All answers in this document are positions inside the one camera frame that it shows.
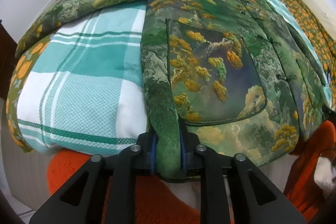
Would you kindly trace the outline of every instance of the bolt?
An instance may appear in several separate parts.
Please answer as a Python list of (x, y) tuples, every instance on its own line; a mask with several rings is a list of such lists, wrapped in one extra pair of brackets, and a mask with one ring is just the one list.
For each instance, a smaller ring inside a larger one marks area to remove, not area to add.
[(198, 145), (196, 145), (196, 150), (197, 151), (205, 151), (205, 150), (207, 150), (207, 147), (204, 144), (198, 144)]
[(133, 152), (137, 152), (137, 151), (140, 151), (141, 150), (141, 146), (138, 145), (138, 144), (134, 144), (130, 147), (130, 149), (133, 151)]
[(244, 154), (242, 154), (242, 153), (238, 153), (238, 154), (236, 154), (236, 155), (235, 155), (235, 158), (236, 158), (236, 160), (239, 160), (239, 161), (244, 161), (244, 160), (246, 160), (246, 156), (245, 156)]
[(99, 162), (99, 161), (101, 161), (101, 158), (102, 158), (101, 155), (95, 154), (91, 157), (91, 160), (93, 162)]

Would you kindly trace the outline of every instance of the bed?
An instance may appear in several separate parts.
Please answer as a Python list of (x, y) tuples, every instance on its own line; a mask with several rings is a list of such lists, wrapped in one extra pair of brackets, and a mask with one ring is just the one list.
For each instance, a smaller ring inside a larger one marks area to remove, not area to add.
[(312, 43), (280, 0), (57, 0), (18, 44), (9, 129), (25, 152), (109, 156), (151, 125), (158, 171), (177, 178), (179, 114), (202, 143), (260, 166), (327, 119)]

